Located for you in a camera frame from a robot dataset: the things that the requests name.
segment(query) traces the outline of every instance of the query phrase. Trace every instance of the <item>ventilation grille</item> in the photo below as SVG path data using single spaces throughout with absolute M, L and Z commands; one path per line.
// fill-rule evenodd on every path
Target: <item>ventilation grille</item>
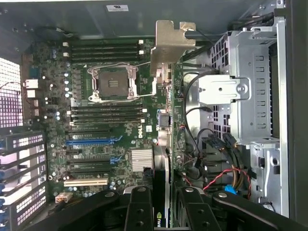
M 0 128 L 23 125 L 20 66 L 0 58 Z
M 212 67 L 215 69 L 221 69 L 229 65 L 228 43 L 224 37 L 211 48 L 211 59 Z

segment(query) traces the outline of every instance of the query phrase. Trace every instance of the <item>white pci slot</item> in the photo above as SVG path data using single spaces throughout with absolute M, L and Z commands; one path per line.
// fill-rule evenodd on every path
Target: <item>white pci slot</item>
M 108 178 L 74 179 L 64 181 L 64 187 L 107 185 Z

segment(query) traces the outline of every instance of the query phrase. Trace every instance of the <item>cpu socket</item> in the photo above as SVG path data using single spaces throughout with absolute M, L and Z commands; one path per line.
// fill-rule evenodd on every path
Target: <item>cpu socket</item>
M 94 67 L 92 70 L 93 94 L 89 100 L 95 103 L 131 101 L 137 97 L 135 84 L 138 68 L 124 64 L 112 70 Z

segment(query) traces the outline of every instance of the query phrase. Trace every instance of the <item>screw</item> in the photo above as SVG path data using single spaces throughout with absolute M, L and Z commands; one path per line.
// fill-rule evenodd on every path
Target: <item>screw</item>
M 185 191 L 188 192 L 188 193 L 189 192 L 192 193 L 193 192 L 193 188 L 186 188 Z
M 227 195 L 225 193 L 223 193 L 223 192 L 218 193 L 218 196 L 221 197 L 221 198 L 226 198 L 227 197 Z
M 144 187 L 141 187 L 141 188 L 138 188 L 138 190 L 137 191 L 139 191 L 139 192 L 144 192 L 146 189 L 144 188 Z
M 245 90 L 245 87 L 238 87 L 238 88 L 237 88 L 237 91 L 238 91 L 238 92 L 241 92 L 241 91 L 244 91 L 244 90 Z
M 109 193 L 107 193 L 107 194 L 105 195 L 105 197 L 112 197 L 112 196 L 114 196 L 114 195 L 115 195 L 114 193 L 109 192 Z

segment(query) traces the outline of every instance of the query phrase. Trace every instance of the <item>pcie slot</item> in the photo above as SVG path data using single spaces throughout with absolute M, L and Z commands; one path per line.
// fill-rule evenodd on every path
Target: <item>pcie slot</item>
M 77 168 L 77 169 L 71 169 L 67 171 L 68 175 L 77 175 L 77 174 L 96 174 L 96 173 L 109 173 L 111 172 L 111 168 Z
M 65 134 L 72 136 L 72 135 L 86 135 L 86 134 L 105 134 L 110 133 L 110 129 L 106 130 L 73 130 L 73 131 L 66 131 Z
M 115 142 L 122 139 L 123 136 L 119 138 L 108 138 L 108 139 L 89 139 L 89 140 L 69 140 L 65 141 L 66 145 L 88 145 L 88 144 L 114 144 Z
M 71 159 L 66 162 L 67 165 L 87 165 L 87 164 L 93 164 L 93 163 L 110 163 L 109 158 L 95 158 L 95 159 Z

